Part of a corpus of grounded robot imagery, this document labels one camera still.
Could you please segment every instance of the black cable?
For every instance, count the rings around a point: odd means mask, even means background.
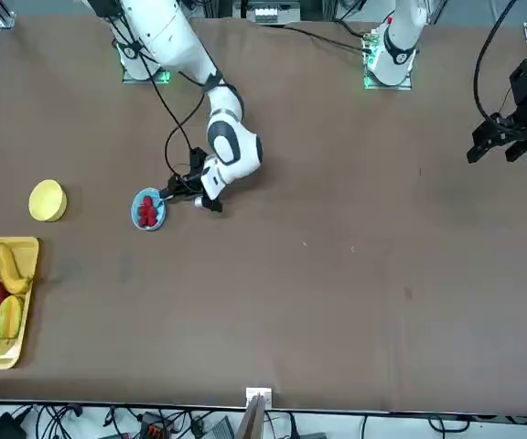
[[[433,419],[436,419],[437,421],[440,422],[440,427],[437,427],[436,425],[433,424],[433,422],[432,422]],[[432,415],[428,416],[428,425],[430,425],[430,427],[435,432],[442,434],[443,437],[445,437],[445,434],[447,434],[447,433],[451,433],[451,434],[464,433],[471,426],[471,420],[469,418],[457,419],[457,421],[463,421],[463,422],[465,422],[465,425],[463,425],[460,428],[446,428],[445,422],[443,421],[443,419],[439,415],[432,414]]]
[[[26,405],[20,405],[19,407],[17,407],[15,410],[13,410],[11,413],[11,416],[14,417],[14,415],[19,412],[20,410],[22,410],[24,407],[34,407],[34,404],[26,404]]]
[[[365,415],[365,418],[363,418],[363,425],[361,426],[361,438],[360,439],[365,439],[365,424],[367,423],[367,418],[369,418],[369,416]]]
[[[387,16],[385,16],[385,18],[384,18],[383,21],[382,21],[382,24],[385,23],[385,22],[387,21],[387,19],[393,15],[394,12],[395,12],[395,9],[394,9],[390,14],[388,14]]]
[[[38,412],[38,417],[36,418],[36,439],[40,439],[40,418],[42,417],[42,412],[44,412],[45,406],[42,406]]]
[[[54,429],[54,435],[58,437],[57,431],[58,431],[58,428],[60,427],[60,432],[62,433],[62,437],[64,439],[71,439],[69,432],[66,430],[66,428],[64,428],[64,425],[62,425],[62,420],[64,419],[64,416],[66,416],[67,413],[70,411],[69,407],[64,407],[60,409],[60,412],[56,412],[56,409],[52,407],[52,411],[54,412],[54,414],[56,414],[57,419],[58,419],[56,428]]]
[[[350,50],[354,50],[356,52],[365,51],[365,49],[363,49],[363,48],[357,48],[357,47],[352,46],[352,45],[347,44],[347,43],[341,43],[340,41],[336,41],[334,39],[330,39],[330,38],[327,38],[327,37],[322,37],[320,35],[313,34],[312,32],[308,32],[307,30],[304,30],[304,29],[298,29],[296,27],[288,27],[288,26],[284,26],[284,27],[282,27],[282,29],[293,30],[293,31],[298,32],[300,34],[308,35],[309,37],[312,37],[312,38],[318,38],[318,39],[320,39],[322,41],[326,41],[329,44],[332,44],[332,45],[340,47],[340,48],[347,48],[347,49],[350,49]]]
[[[68,406],[65,406],[59,410],[59,412],[56,411],[56,408],[53,405],[46,406],[46,412],[50,416],[50,421],[48,421],[48,425],[44,429],[43,437],[46,437],[46,432],[49,429],[48,432],[48,439],[52,439],[59,437],[58,436],[58,430],[60,428],[60,432],[62,433],[62,437],[64,439],[71,439],[71,436],[69,432],[64,428],[64,425],[62,425],[62,419],[64,419],[64,416],[70,411],[70,408]]]
[[[119,431],[119,427],[117,426],[117,421],[115,421],[115,416],[112,416],[111,422],[113,424],[113,427],[115,428],[115,431],[117,432],[117,435],[119,437],[125,438],[124,434]]]
[[[272,421],[272,418],[270,417],[270,413],[265,412],[265,416],[267,417],[267,420],[270,423],[270,428],[272,429],[272,436],[274,437],[274,439],[277,439],[275,435],[274,422]]]
[[[210,414],[213,414],[213,413],[215,413],[215,411],[214,411],[214,410],[211,410],[210,412],[207,412],[207,413],[203,414],[202,416],[199,416],[197,419],[195,419],[194,421],[192,421],[192,422],[190,423],[190,427],[187,428],[184,432],[182,432],[182,433],[180,434],[180,436],[177,436],[176,439],[181,439],[182,437],[184,437],[184,435],[185,435],[186,433],[188,433],[188,432],[190,431],[190,429],[192,428],[192,423],[198,423],[198,422],[202,421],[202,420],[205,419],[207,416],[209,416]]]
[[[124,19],[124,26],[127,29],[127,31],[129,32],[129,35],[132,38],[132,40],[134,40],[134,33],[133,33],[132,29],[130,28],[129,24],[127,23],[126,19]],[[177,126],[177,129],[179,129],[182,132],[182,135],[184,135],[184,138],[187,141],[188,150],[192,150],[192,146],[190,145],[190,140],[188,139],[187,132],[184,130],[184,128],[182,127],[182,125],[178,121],[178,118],[172,112],[172,110],[170,110],[170,107],[168,107],[166,101],[162,97],[162,93],[160,93],[160,90],[157,88],[156,81],[154,80],[154,76],[152,75],[149,67],[147,67],[147,62],[145,62],[145,57],[143,57],[143,56],[140,57],[140,60],[142,60],[142,63],[144,64],[145,71],[147,72],[147,76],[149,77],[150,81],[152,82],[152,87],[154,87],[154,91],[156,92],[156,95],[157,95],[158,99],[160,100],[160,102],[162,102],[162,105],[164,106],[164,108],[166,108],[166,111],[168,112],[168,114],[170,114],[170,117],[175,122],[175,124]],[[179,176],[179,173],[176,172],[174,167],[172,165],[170,165],[170,163],[168,161],[167,161],[167,166],[168,166],[168,168],[170,169],[170,171],[172,172],[173,175]]]
[[[505,102],[508,100],[508,96],[510,95],[511,87],[505,92],[505,96],[503,97],[503,102],[501,103],[501,107],[498,110],[498,112],[501,112],[503,110],[503,106],[505,105]]]
[[[365,32],[355,32],[342,18],[335,19],[335,23],[339,23],[341,26],[345,27],[345,30],[349,32],[352,36],[357,38],[363,38]]]
[[[485,40],[485,43],[483,43],[483,47],[481,48],[481,51],[479,52],[479,56],[477,57],[477,62],[475,64],[475,73],[473,76],[473,97],[475,98],[475,105],[477,105],[477,109],[483,116],[483,118],[491,123],[497,130],[506,133],[506,134],[519,134],[520,131],[514,130],[512,128],[509,128],[501,123],[498,123],[494,121],[483,109],[483,106],[481,105],[481,100],[479,98],[479,72],[481,70],[481,61],[483,60],[483,57],[485,56],[485,52],[487,52],[487,49],[489,47],[489,44],[491,43],[491,40],[495,37],[495,34],[497,33],[498,29],[501,26],[501,23],[503,23],[503,20],[509,14],[511,9],[513,8],[513,5],[518,0],[510,0],[510,2],[505,6],[505,9],[501,13],[500,17],[498,18],[498,21],[495,22],[495,25],[493,25],[493,28],[489,32],[489,35],[487,39]]]
[[[505,419],[507,419],[508,421],[510,421],[511,423],[514,423],[516,425],[527,425],[527,416],[522,416],[522,418],[526,418],[526,420],[523,423],[516,423],[516,420],[513,419],[512,416],[506,416],[505,417]]]
[[[300,439],[300,433],[298,432],[298,427],[296,426],[296,418],[292,412],[288,412],[290,416],[290,439]]]
[[[347,18],[347,16],[349,16],[349,14],[353,12],[356,7],[359,7],[358,11],[361,11],[361,9],[365,6],[366,3],[367,0],[357,0],[339,20],[344,20],[345,18]]]
[[[183,414],[182,414],[182,423],[180,424],[180,426],[178,428],[176,428],[176,425],[175,425],[175,421],[176,421],[177,418],[172,420],[172,424],[174,425],[174,428],[170,429],[170,432],[172,434],[179,434],[182,431],[182,428],[184,427],[184,422],[186,421],[187,416],[190,416],[190,423],[192,424],[192,415],[190,414],[190,412],[183,412]]]
[[[186,73],[184,73],[183,71],[180,71],[180,76],[182,78],[184,78],[185,80],[189,81],[189,82],[192,82],[194,85],[196,85],[197,87],[204,87],[205,84],[201,84],[200,82],[198,82],[197,80],[193,80],[192,78],[189,77],[189,75],[187,75]]]
[[[132,416],[134,416],[134,418],[140,423],[142,422],[142,419],[144,418],[144,415],[143,414],[140,414],[140,413],[134,413],[134,411],[132,409],[130,409],[129,407],[125,407],[125,409],[129,412],[129,414],[131,414]]]

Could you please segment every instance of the red strawberry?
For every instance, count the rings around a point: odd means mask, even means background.
[[[137,214],[140,216],[140,217],[146,217],[147,216],[147,211],[150,210],[151,208],[149,206],[146,206],[145,204],[142,204],[139,208],[137,208]]]

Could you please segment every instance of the brown table surface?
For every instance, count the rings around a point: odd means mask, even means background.
[[[194,27],[242,93],[263,167],[222,217],[178,203],[155,233],[129,209],[166,184],[173,123],[151,86],[122,85],[108,29],[32,16],[3,32],[0,236],[37,236],[42,257],[0,398],[241,405],[266,386],[278,407],[527,414],[527,163],[465,158],[489,30],[428,27],[401,92],[364,91],[359,55],[295,32]],[[489,111],[526,57],[522,32],[501,30]],[[178,75],[162,90],[178,115],[199,98]],[[187,161],[181,137],[171,155]],[[48,177],[69,208],[37,223],[27,198]]]

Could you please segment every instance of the yellow cup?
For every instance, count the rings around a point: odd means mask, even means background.
[[[66,194],[56,180],[41,181],[29,196],[29,213],[38,221],[59,220],[66,205]]]

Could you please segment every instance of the fruit tray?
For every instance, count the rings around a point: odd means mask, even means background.
[[[16,267],[22,277],[34,279],[36,274],[36,265],[38,263],[39,242],[34,237],[4,237],[0,238],[11,249]],[[0,338],[0,370],[11,369],[19,360],[19,354],[22,350],[24,335],[26,334],[27,313],[30,307],[30,298],[32,295],[32,282],[26,293],[23,295],[24,307],[22,311],[21,324],[17,338]]]

